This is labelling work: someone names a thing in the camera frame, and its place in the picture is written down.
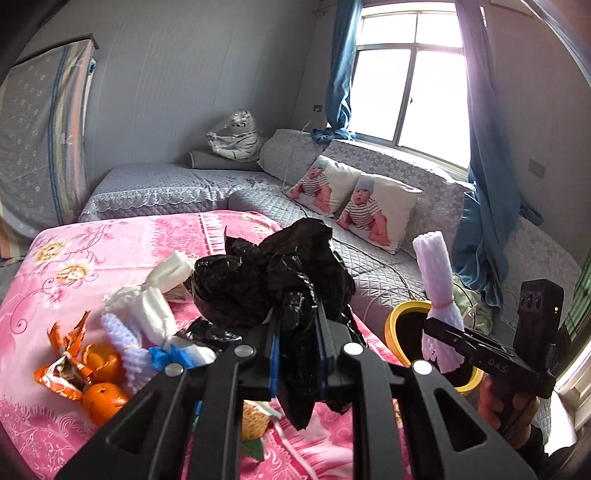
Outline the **person's right hand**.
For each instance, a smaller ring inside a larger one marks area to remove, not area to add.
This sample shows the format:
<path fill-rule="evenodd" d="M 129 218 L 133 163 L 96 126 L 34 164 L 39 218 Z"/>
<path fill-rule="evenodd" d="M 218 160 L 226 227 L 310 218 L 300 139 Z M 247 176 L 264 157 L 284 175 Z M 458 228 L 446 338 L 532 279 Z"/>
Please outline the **person's right hand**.
<path fill-rule="evenodd" d="M 532 422 L 539 409 L 537 397 L 527 393 L 517 393 L 513 398 L 513 408 L 519 412 L 513 433 L 506 436 L 508 443 L 515 449 L 523 447 L 531 436 Z M 480 386 L 478 413 L 497 431 L 501 428 L 500 415 L 504 402 L 494 391 L 494 379 L 487 376 Z"/>

